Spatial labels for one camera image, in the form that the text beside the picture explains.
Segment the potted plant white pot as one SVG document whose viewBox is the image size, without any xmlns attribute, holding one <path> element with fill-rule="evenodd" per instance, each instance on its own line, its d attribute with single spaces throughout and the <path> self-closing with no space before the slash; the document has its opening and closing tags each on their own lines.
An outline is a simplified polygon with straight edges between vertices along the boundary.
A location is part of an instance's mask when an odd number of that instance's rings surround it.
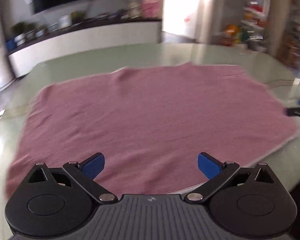
<svg viewBox="0 0 300 240">
<path fill-rule="evenodd" d="M 17 46 L 25 42 L 25 30 L 26 30 L 25 22 L 19 22 L 11 27 L 13 40 Z"/>
</svg>

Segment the pink gift box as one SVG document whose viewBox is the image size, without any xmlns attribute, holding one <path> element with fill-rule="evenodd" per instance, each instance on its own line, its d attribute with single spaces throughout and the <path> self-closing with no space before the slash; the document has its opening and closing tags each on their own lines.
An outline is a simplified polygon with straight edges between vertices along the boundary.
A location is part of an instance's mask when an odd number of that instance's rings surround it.
<svg viewBox="0 0 300 240">
<path fill-rule="evenodd" d="M 143 18 L 160 17 L 160 0 L 142 0 L 141 7 Z"/>
</svg>

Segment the colourful snack shelf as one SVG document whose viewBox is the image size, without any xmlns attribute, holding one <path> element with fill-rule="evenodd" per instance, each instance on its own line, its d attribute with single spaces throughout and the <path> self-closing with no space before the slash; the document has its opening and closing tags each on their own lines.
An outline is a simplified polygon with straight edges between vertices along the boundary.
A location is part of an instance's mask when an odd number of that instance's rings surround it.
<svg viewBox="0 0 300 240">
<path fill-rule="evenodd" d="M 267 16 L 256 0 L 247 0 L 243 6 L 243 16 L 238 24 L 229 24 L 221 32 L 219 44 L 227 47 L 265 53 L 265 27 Z"/>
</svg>

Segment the white low tv cabinet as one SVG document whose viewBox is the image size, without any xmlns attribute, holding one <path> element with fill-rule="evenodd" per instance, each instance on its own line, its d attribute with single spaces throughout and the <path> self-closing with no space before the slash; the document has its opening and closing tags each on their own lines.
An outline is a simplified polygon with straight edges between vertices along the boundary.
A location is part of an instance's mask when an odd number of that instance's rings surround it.
<svg viewBox="0 0 300 240">
<path fill-rule="evenodd" d="M 23 44 L 8 55 L 16 77 L 28 74 L 37 64 L 84 51 L 133 44 L 159 43 L 162 21 L 136 19 L 124 23 L 51 34 Z"/>
</svg>

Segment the blue storage box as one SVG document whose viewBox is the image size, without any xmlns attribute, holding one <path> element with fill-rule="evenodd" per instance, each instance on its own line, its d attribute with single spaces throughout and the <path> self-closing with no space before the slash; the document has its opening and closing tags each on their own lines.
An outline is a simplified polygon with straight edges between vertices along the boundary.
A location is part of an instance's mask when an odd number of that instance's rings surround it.
<svg viewBox="0 0 300 240">
<path fill-rule="evenodd" d="M 14 39 L 6 41 L 6 48 L 8 51 L 13 51 L 17 47 Z"/>
</svg>

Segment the pink terry towel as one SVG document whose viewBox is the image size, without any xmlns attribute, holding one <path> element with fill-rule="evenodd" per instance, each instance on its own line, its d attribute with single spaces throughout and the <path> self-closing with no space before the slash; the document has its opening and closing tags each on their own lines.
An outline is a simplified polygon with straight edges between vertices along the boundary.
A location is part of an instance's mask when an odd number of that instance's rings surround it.
<svg viewBox="0 0 300 240">
<path fill-rule="evenodd" d="M 236 65 L 122 68 L 44 87 L 6 179 L 10 197 L 32 166 L 97 152 L 97 182 L 114 194 L 166 194 L 205 182 L 197 157 L 252 165 L 298 127 L 266 86 Z"/>
</svg>

